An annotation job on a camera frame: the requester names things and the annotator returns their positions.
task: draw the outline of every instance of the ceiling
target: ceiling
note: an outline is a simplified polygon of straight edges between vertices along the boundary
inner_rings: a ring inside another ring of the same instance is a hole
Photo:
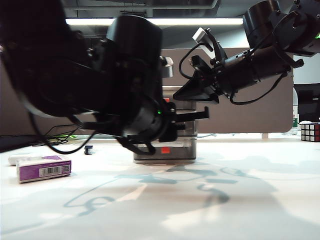
[[[146,18],[230,18],[243,15],[258,2],[261,0],[62,0],[68,18],[113,18],[123,14]],[[282,10],[292,3],[279,0]]]
[[[61,0],[67,18],[114,18],[126,14],[145,18],[241,18],[248,8],[261,0]],[[293,0],[279,0],[280,9],[287,12]],[[95,44],[104,38],[106,26],[72,26],[83,32]],[[241,25],[223,25],[211,28],[214,35],[242,29]],[[164,46],[190,41],[198,26],[162,27]]]

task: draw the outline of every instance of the red label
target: red label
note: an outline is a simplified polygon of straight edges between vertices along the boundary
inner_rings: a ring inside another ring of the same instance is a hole
[[[163,147],[161,148],[161,153],[162,153],[162,154],[169,154],[169,153],[170,153],[170,147],[168,147],[168,146],[163,146]]]

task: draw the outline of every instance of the table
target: table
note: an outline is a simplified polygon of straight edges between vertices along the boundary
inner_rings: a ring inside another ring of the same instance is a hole
[[[1,239],[320,239],[320,143],[202,138],[196,163],[178,166],[91,143],[95,154],[70,155],[71,176],[23,184],[8,156],[55,153],[0,155]]]

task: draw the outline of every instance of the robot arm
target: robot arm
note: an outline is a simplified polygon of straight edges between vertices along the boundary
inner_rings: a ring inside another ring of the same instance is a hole
[[[265,0],[244,14],[243,25],[251,49],[231,57],[208,29],[199,28],[193,39],[209,55],[212,67],[193,56],[193,76],[179,69],[189,81],[175,93],[176,100],[218,104],[219,96],[225,95],[233,104],[253,103],[272,91],[292,68],[304,65],[287,53],[306,57],[320,53],[320,0],[295,0],[289,14],[280,11],[277,1]],[[238,90],[272,76],[278,79],[263,96],[248,102],[233,100]]]
[[[160,57],[159,27],[138,16],[118,17],[88,52],[82,34],[65,19],[59,0],[0,2],[1,58],[36,132],[33,114],[67,117],[151,155],[151,141],[177,139],[178,122],[209,117],[208,111],[176,115],[174,103],[163,99],[162,69],[170,63]],[[80,121],[77,115],[84,113],[96,121]]]

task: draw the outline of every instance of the black cable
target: black cable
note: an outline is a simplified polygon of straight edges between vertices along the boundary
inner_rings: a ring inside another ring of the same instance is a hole
[[[255,51],[261,47],[261,45],[264,43],[264,41],[266,41],[271,36],[272,33],[273,33],[272,31],[269,32],[263,39],[261,39],[257,43],[257,45],[254,48],[252,48],[252,50],[250,52],[248,52],[248,54],[245,56],[245,58],[249,58],[252,54],[254,54]]]
[[[55,135],[48,135],[53,129],[55,128],[63,128],[63,127],[70,127],[70,126],[75,126],[74,124],[64,124],[64,125],[56,125],[53,126],[52,128],[50,128],[49,131],[47,131],[44,134],[44,137],[47,139],[47,142],[51,145],[51,146],[58,146],[61,144],[65,144],[68,142],[68,138],[74,134],[75,131],[77,131],[79,128],[75,128],[73,130],[70,131],[65,131],[65,132],[61,132],[61,133],[57,133]],[[59,137],[59,135],[63,135],[63,134],[68,134],[65,137]],[[33,147],[41,147],[41,146],[45,146],[46,144],[43,142],[35,142],[34,144],[32,144]]]
[[[90,139],[96,134],[96,131],[94,131],[88,138],[87,140],[85,140],[85,142],[78,148],[74,149],[74,150],[71,150],[71,151],[61,151],[59,149],[56,149],[55,147],[53,147],[52,145],[50,145],[50,143],[48,142],[48,140],[40,133],[40,130],[38,129],[38,126],[36,124],[36,121],[35,121],[35,117],[34,115],[29,112],[28,113],[29,115],[29,119],[30,119],[30,122],[31,122],[31,125],[35,131],[35,133],[38,135],[38,137],[40,138],[40,140],[42,142],[45,143],[45,145],[47,145],[52,151],[58,153],[58,154],[63,154],[63,155],[67,155],[67,154],[73,154],[75,152],[77,152],[78,150],[80,150],[81,148],[83,148],[89,141]]]
[[[190,53],[192,53],[197,47],[199,46],[206,46],[207,48],[211,48],[211,46],[208,44],[208,43],[198,43],[197,45],[195,45],[193,48],[191,48],[187,53],[186,55],[184,55],[184,57],[180,60],[179,62],[179,72],[182,76],[184,76],[186,79],[192,79],[192,76],[188,76],[187,74],[185,74],[183,71],[182,71],[182,63],[183,61],[189,56]]]
[[[53,129],[55,128],[63,128],[63,127],[71,127],[71,126],[74,126],[74,124],[64,124],[64,125],[57,125],[57,126],[53,126],[52,128],[50,128],[49,131],[47,131],[44,135],[48,135]],[[69,133],[70,131],[66,131],[66,132],[63,132],[63,133],[59,133],[59,134],[55,134],[53,136],[56,136],[56,135],[61,135],[61,134],[66,134],[66,133]]]
[[[269,91],[267,91],[265,94],[263,94],[262,96],[256,98],[256,99],[253,99],[253,100],[250,100],[250,101],[234,101],[234,96],[235,96],[235,93],[233,92],[229,98],[230,102],[234,105],[247,105],[247,104],[252,104],[256,101],[258,101],[259,99],[262,99],[265,95],[267,95],[268,93],[270,93],[273,89],[275,89],[275,87],[279,84],[279,82],[281,81],[281,79],[283,79],[284,77],[286,77],[288,74],[287,72],[283,72],[280,77],[278,77],[278,79],[274,82],[274,84],[272,85],[272,87],[270,88]]]

